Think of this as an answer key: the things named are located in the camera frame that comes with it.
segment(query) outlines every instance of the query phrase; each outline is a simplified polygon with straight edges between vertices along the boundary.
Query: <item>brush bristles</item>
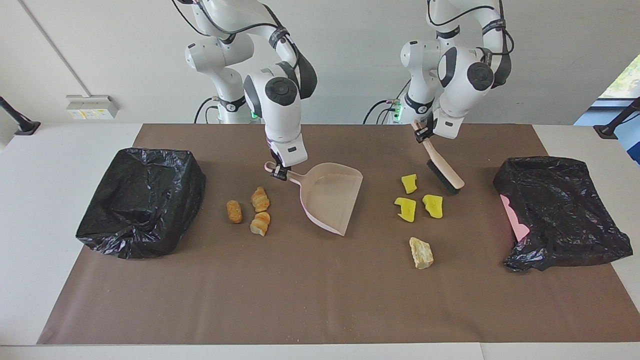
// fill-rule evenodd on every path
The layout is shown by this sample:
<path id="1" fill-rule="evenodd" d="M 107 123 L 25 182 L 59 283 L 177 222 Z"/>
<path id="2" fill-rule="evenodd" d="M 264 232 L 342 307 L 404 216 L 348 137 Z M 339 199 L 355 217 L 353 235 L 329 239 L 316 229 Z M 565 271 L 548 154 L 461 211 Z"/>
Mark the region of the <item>brush bristles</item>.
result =
<path id="1" fill-rule="evenodd" d="M 440 180 L 440 182 L 444 185 L 448 193 L 450 193 L 451 195 L 456 195 L 460 192 L 460 189 L 456 189 L 455 187 L 453 187 L 453 185 L 449 182 L 449 180 L 447 180 L 447 178 L 440 171 L 440 169 L 433 163 L 433 161 L 431 160 L 427 161 L 427 166 L 431 169 L 431 171 L 433 171 L 433 173 L 436 175 L 438 180 Z"/>

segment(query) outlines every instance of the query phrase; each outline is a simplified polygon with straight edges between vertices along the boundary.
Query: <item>window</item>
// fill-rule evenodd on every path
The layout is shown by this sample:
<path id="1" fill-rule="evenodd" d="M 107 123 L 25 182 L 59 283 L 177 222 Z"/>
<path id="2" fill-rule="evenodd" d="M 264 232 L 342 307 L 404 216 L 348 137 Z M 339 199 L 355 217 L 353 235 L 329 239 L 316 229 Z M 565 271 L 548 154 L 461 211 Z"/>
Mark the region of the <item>window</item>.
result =
<path id="1" fill-rule="evenodd" d="M 640 55 L 618 76 L 601 99 L 635 99 L 640 96 Z"/>

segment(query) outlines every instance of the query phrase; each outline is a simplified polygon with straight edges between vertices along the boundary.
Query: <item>table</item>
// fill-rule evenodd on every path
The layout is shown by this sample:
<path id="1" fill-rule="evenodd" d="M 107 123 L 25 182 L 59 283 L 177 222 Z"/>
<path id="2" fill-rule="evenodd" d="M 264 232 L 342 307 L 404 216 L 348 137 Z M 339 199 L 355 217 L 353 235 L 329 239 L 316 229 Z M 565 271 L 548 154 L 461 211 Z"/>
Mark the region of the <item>table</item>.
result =
<path id="1" fill-rule="evenodd" d="M 152 346 L 152 347 L 30 347 L 35 344 L 55 303 L 81 244 L 73 238 L 97 183 L 114 153 L 133 143 L 139 124 L 43 125 L 36 136 L 15 138 L 0 155 L 0 357 L 56 358 L 91 354 L 139 358 L 181 357 L 300 357 L 302 353 L 327 357 L 502 359 L 635 358 L 640 343 L 632 344 L 405 344 L 405 345 L 300 345 L 300 346 Z M 638 249 L 640 226 L 634 210 L 640 204 L 637 189 L 640 169 L 617 142 L 601 140 L 590 127 L 536 126 L 548 153 L 585 161 L 598 192 L 622 231 Z M 60 206 L 56 199 L 65 199 Z M 43 234 L 62 246 L 55 249 L 37 240 Z M 640 260 L 614 263 L 636 306 L 640 304 Z"/>

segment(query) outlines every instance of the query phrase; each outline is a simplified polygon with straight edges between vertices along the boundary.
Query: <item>bread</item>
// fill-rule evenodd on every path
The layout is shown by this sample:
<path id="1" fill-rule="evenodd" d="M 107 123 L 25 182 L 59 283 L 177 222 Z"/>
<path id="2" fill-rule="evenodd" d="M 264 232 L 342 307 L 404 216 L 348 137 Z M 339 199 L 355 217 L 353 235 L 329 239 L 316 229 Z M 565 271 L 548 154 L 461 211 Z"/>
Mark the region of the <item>bread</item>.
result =
<path id="1" fill-rule="evenodd" d="M 242 222 L 242 209 L 238 201 L 231 200 L 227 202 L 227 216 L 233 224 L 240 224 Z"/>
<path id="2" fill-rule="evenodd" d="M 256 213 L 262 213 L 271 205 L 267 193 L 261 186 L 258 186 L 257 190 L 251 195 L 251 204 L 255 208 Z"/>
<path id="3" fill-rule="evenodd" d="M 411 247 L 411 255 L 416 269 L 422 270 L 433 264 L 433 254 L 428 243 L 416 238 L 410 238 L 409 246 Z"/>
<path id="4" fill-rule="evenodd" d="M 260 220 L 253 219 L 251 221 L 251 225 L 249 225 L 249 229 L 254 234 L 258 234 L 264 236 L 267 233 L 267 229 L 269 226 Z"/>
<path id="5" fill-rule="evenodd" d="M 260 220 L 261 222 L 264 222 L 267 225 L 269 225 L 271 223 L 271 215 L 269 215 L 269 213 L 266 212 L 266 211 L 263 211 L 262 213 L 255 214 L 254 219 L 255 220 Z"/>

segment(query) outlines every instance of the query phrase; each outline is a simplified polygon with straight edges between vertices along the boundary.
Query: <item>croissant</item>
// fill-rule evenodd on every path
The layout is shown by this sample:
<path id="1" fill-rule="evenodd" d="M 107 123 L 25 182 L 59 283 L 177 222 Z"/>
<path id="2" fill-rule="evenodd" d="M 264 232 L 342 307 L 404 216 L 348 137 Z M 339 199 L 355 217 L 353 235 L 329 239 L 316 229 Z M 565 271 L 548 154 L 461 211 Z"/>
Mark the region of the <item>croissant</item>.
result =
<path id="1" fill-rule="evenodd" d="M 255 214 L 254 219 L 255 220 L 260 220 L 261 222 L 264 222 L 267 225 L 269 225 L 271 223 L 271 215 L 269 215 L 269 213 L 266 212 L 266 211 L 263 211 L 262 213 Z"/>
<path id="2" fill-rule="evenodd" d="M 251 225 L 249 225 L 249 229 L 254 234 L 258 234 L 264 236 L 267 233 L 267 229 L 269 226 L 260 220 L 252 220 Z"/>
<path id="3" fill-rule="evenodd" d="M 251 195 L 251 204 L 255 208 L 256 213 L 262 213 L 271 205 L 267 193 L 264 192 L 261 186 L 258 186 L 257 190 Z"/>

